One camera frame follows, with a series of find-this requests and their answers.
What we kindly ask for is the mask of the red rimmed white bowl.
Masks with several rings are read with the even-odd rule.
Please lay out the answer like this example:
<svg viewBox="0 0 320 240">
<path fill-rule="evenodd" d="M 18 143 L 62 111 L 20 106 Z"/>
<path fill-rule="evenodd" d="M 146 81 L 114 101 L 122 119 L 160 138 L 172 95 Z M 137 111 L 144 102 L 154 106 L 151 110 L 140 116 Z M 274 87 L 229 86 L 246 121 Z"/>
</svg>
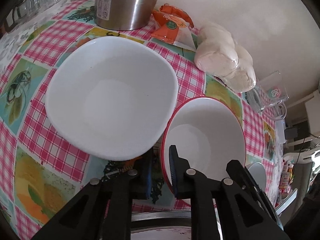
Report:
<svg viewBox="0 0 320 240">
<path fill-rule="evenodd" d="M 178 155 L 191 168 L 208 178 L 221 180 L 228 176 L 227 163 L 238 160 L 245 165 L 245 136 L 235 114 L 224 103 L 201 96 L 182 103 L 165 129 L 161 145 L 164 180 L 172 188 L 169 147 L 175 145 Z"/>
</svg>

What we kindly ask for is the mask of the white shelf unit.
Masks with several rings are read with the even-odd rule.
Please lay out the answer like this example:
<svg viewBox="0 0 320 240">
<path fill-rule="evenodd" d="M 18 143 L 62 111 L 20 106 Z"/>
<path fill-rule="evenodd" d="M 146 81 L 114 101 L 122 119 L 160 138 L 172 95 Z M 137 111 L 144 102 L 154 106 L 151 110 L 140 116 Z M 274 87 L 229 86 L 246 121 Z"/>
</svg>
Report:
<svg viewBox="0 0 320 240">
<path fill-rule="evenodd" d="M 307 120 L 309 125 L 309 135 L 304 139 L 297 140 L 295 142 L 286 143 L 286 147 L 291 147 L 299 144 L 303 144 L 304 142 L 313 141 L 314 139 L 318 141 L 317 145 L 308 150 L 299 152 L 291 152 L 284 154 L 285 160 L 292 160 L 295 164 L 307 164 L 312 161 L 319 161 L 319 90 L 315 90 L 312 94 L 305 96 L 304 98 L 296 101 L 291 106 L 298 105 L 300 103 L 304 103 Z"/>
</svg>

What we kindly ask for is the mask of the clear glass mug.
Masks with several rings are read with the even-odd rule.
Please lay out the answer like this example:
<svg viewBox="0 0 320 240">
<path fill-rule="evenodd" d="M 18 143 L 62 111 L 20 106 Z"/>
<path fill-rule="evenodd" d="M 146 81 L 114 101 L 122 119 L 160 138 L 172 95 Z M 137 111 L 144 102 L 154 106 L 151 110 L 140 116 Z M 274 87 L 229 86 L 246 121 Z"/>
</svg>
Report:
<svg viewBox="0 0 320 240">
<path fill-rule="evenodd" d="M 289 96 L 278 70 L 258 81 L 252 90 L 246 92 L 246 95 L 247 102 L 256 112 L 278 107 L 281 114 L 286 113 L 284 102 Z"/>
</svg>

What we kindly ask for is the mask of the pink checkered fruit tablecloth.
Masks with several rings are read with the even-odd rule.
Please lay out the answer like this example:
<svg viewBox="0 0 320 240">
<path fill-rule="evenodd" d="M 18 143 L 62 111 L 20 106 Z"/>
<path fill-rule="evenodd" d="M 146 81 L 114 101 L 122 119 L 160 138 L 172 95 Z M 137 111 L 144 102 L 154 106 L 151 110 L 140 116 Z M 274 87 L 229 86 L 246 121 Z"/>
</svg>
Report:
<svg viewBox="0 0 320 240">
<path fill-rule="evenodd" d="M 154 20 L 137 30 L 111 31 L 97 27 L 93 13 L 94 0 L 67 0 L 43 23 L 1 40 L 1 211 L 17 237 L 31 239 L 48 219 L 21 204 L 15 192 L 15 164 L 22 154 L 34 158 L 34 169 L 43 172 L 44 182 L 67 198 L 85 184 L 94 164 L 106 165 L 105 160 L 90 157 L 65 141 L 44 106 L 48 84 L 63 61 L 85 42 L 103 36 L 128 38 L 164 57 L 178 78 L 178 104 L 201 95 L 225 103 L 243 126 L 246 163 L 263 164 L 265 192 L 274 203 L 279 178 L 276 162 L 266 154 L 269 143 L 275 141 L 274 122 L 255 113 L 244 95 L 198 70 L 192 51 L 152 38 Z"/>
</svg>

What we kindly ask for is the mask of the smartphone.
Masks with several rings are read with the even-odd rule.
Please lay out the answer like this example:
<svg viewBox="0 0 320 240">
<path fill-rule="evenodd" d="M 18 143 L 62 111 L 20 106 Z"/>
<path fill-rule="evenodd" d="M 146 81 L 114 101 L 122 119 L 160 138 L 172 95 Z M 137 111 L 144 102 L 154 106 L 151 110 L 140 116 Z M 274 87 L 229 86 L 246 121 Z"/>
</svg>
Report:
<svg viewBox="0 0 320 240">
<path fill-rule="evenodd" d="M 276 214 L 280 215 L 297 197 L 298 189 L 295 188 L 276 208 Z"/>
</svg>

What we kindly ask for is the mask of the white square bowl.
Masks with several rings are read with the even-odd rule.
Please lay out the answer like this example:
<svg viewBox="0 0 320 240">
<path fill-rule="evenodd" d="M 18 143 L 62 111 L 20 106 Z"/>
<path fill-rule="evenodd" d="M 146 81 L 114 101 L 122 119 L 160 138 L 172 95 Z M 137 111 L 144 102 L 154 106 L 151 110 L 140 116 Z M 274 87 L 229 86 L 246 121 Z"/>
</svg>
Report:
<svg viewBox="0 0 320 240">
<path fill-rule="evenodd" d="M 61 64 L 45 96 L 58 133 L 99 158 L 130 160 L 163 134 L 176 106 L 173 67 L 154 50 L 116 36 L 93 39 Z"/>
</svg>

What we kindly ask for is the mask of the light blue floral bowl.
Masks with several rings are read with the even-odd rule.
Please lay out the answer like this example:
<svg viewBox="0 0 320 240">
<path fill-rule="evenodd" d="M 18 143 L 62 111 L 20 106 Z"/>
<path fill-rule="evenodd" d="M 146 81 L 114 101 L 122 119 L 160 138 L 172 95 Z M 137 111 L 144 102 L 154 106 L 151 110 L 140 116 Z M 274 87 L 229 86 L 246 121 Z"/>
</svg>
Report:
<svg viewBox="0 0 320 240">
<path fill-rule="evenodd" d="M 246 166 L 249 173 L 255 180 L 255 182 L 258 184 L 258 186 L 265 191 L 266 190 L 266 183 L 267 183 L 267 177 L 266 177 L 266 171 L 262 163 L 256 162 L 252 163 Z"/>
</svg>

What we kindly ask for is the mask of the stainless steel round pan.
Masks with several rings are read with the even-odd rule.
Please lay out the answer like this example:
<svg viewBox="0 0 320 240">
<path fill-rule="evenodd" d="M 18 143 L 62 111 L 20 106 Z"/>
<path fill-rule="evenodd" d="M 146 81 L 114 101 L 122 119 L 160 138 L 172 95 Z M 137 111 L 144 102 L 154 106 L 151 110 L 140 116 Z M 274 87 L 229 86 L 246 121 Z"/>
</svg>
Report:
<svg viewBox="0 0 320 240">
<path fill-rule="evenodd" d="M 134 213 L 131 217 L 131 232 L 162 228 L 191 227 L 190 210 Z"/>
</svg>

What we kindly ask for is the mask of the tray of glass cups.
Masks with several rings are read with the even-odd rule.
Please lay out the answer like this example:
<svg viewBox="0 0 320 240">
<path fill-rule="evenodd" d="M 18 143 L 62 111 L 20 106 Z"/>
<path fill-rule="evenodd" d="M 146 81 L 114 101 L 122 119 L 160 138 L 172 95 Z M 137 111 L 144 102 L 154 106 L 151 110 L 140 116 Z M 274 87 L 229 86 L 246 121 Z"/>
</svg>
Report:
<svg viewBox="0 0 320 240">
<path fill-rule="evenodd" d="M 50 7 L 66 0 L 8 0 L 1 7 L 1 27 L 11 32 L 17 25 L 25 23 Z"/>
</svg>

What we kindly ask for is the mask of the black power adapter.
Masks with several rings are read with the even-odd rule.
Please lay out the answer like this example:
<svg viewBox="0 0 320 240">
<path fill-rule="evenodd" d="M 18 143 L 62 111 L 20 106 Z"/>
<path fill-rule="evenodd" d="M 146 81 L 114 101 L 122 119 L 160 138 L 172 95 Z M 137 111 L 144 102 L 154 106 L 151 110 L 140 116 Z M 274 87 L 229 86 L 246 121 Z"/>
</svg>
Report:
<svg viewBox="0 0 320 240">
<path fill-rule="evenodd" d="M 298 128 L 288 127 L 285 129 L 284 134 L 286 140 L 295 139 L 298 136 Z"/>
</svg>

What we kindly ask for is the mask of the orange snack packet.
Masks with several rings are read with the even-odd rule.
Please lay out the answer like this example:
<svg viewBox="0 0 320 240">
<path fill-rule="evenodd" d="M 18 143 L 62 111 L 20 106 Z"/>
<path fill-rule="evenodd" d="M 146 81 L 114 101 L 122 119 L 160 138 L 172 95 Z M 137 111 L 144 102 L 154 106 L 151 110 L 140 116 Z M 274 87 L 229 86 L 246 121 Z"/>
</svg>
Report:
<svg viewBox="0 0 320 240">
<path fill-rule="evenodd" d="M 153 9 L 152 15 L 156 29 L 151 37 L 182 49 L 196 50 L 190 31 L 194 23 L 185 11 L 165 3 L 158 10 Z"/>
</svg>

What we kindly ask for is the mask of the white power strip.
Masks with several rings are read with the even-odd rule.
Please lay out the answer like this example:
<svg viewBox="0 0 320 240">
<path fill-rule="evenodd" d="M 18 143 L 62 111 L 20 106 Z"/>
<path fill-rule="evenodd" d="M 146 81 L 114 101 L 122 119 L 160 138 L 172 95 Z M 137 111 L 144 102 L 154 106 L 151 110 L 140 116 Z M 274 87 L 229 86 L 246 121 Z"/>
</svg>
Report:
<svg viewBox="0 0 320 240">
<path fill-rule="evenodd" d="M 276 129 L 276 137 L 277 137 L 277 142 L 279 144 L 284 144 L 286 142 L 285 139 L 285 120 L 281 119 L 281 120 L 277 120 L 275 122 L 275 129 Z"/>
</svg>

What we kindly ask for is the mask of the bag of white buns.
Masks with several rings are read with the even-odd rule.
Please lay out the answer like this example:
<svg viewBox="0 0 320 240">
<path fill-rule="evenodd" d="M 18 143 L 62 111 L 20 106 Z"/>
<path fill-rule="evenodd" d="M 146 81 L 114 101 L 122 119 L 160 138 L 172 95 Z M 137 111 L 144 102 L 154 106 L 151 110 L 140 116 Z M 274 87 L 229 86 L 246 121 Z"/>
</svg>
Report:
<svg viewBox="0 0 320 240">
<path fill-rule="evenodd" d="M 250 91 L 257 83 L 250 53 L 226 28 L 214 22 L 205 23 L 199 30 L 194 63 L 237 93 Z"/>
</svg>

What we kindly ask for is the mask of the floral pink rimmed plate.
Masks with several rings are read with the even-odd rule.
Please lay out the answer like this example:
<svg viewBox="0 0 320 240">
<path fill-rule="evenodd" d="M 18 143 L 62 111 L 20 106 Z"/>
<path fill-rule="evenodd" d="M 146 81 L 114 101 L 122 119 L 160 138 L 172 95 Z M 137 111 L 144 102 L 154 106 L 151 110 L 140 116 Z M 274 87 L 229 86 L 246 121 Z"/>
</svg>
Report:
<svg viewBox="0 0 320 240">
<path fill-rule="evenodd" d="M 185 226 L 174 226 L 173 228 L 155 228 L 133 231 L 131 239 L 154 239 L 154 240 L 182 240 L 191 239 L 191 228 Z"/>
</svg>

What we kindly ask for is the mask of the stainless steel thermos jug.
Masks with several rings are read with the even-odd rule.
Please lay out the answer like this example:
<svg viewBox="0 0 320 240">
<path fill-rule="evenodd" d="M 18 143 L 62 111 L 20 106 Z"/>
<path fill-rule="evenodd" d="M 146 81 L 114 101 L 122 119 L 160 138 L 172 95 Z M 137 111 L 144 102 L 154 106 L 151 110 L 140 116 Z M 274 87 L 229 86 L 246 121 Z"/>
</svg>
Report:
<svg viewBox="0 0 320 240">
<path fill-rule="evenodd" d="M 135 30 L 146 26 L 157 0 L 95 0 L 95 23 L 110 30 Z"/>
</svg>

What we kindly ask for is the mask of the colourful snack tube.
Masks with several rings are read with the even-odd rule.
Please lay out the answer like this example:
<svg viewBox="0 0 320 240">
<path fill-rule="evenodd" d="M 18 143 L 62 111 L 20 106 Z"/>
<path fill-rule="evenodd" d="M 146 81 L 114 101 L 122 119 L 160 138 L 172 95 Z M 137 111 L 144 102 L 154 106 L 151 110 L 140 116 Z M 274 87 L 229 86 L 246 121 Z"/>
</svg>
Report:
<svg viewBox="0 0 320 240">
<path fill-rule="evenodd" d="M 285 161 L 279 183 L 279 192 L 282 199 L 286 198 L 291 191 L 290 185 L 293 179 L 293 167 L 294 164 L 291 160 Z"/>
</svg>

